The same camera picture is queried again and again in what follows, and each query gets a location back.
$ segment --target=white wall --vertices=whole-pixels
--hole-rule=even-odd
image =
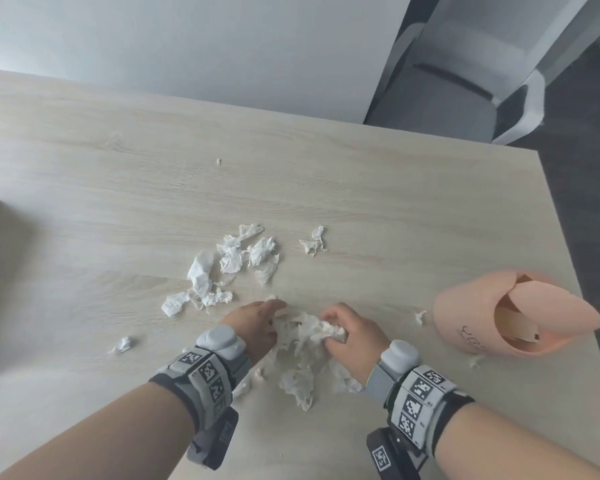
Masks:
[[[0,69],[361,123],[409,0],[0,0]]]

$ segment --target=wooden floor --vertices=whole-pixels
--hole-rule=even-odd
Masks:
[[[583,295],[600,311],[600,57],[595,50],[547,88],[544,124],[515,146],[539,152]],[[600,330],[596,336],[600,345]]]

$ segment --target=hand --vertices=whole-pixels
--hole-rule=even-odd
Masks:
[[[229,325],[247,344],[247,354],[255,365],[276,344],[275,332],[266,332],[273,315],[287,304],[281,299],[254,301],[225,316],[220,324]]]
[[[361,317],[344,303],[328,307],[322,313],[322,319],[343,327],[349,333],[346,344],[327,338],[324,346],[350,371],[353,379],[366,385],[374,365],[380,361],[382,352],[389,348],[391,340],[376,322]]]

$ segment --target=person's left hand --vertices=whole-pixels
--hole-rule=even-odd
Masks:
[[[276,344],[276,333],[267,329],[273,315],[286,306],[281,299],[254,301],[229,313],[220,324],[229,325],[244,340],[251,363],[256,365]]]

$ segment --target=forearm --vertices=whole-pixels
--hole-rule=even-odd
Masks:
[[[19,460],[0,480],[167,479],[194,434],[183,403],[147,383]]]
[[[477,403],[442,432],[436,461],[450,480],[600,480],[600,469]]]

